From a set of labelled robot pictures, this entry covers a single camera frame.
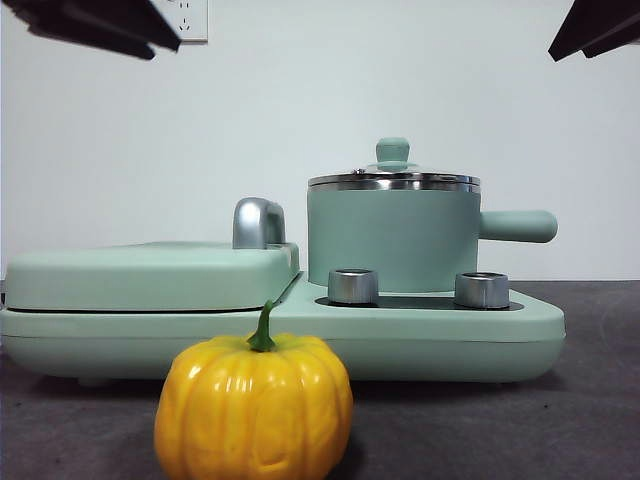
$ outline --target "saucepan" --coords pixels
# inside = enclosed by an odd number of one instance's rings
[[[409,163],[404,138],[383,138],[377,163],[309,180],[309,281],[335,269],[374,270],[383,292],[444,292],[477,270],[478,240],[548,242],[542,211],[480,211],[480,180]]]

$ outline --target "pumpkin stem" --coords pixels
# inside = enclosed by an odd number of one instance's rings
[[[276,346],[275,342],[269,336],[269,314],[273,310],[273,302],[267,300],[260,312],[260,320],[258,320],[258,329],[247,342],[251,345],[251,350],[255,352],[270,352]]]

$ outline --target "yellow pumpkin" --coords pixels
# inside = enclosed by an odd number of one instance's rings
[[[154,431],[171,480],[320,480],[344,455],[347,371],[319,338],[272,340],[272,308],[250,338],[215,337],[173,361]]]

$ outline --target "gray table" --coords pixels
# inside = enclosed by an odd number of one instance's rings
[[[513,287],[565,311],[554,369],[518,384],[354,382],[331,480],[640,478],[640,282]],[[161,382],[85,389],[6,356],[1,374],[3,480],[163,478]]]

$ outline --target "wall socket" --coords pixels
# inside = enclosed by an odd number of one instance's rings
[[[152,0],[183,42],[209,40],[209,0]]]

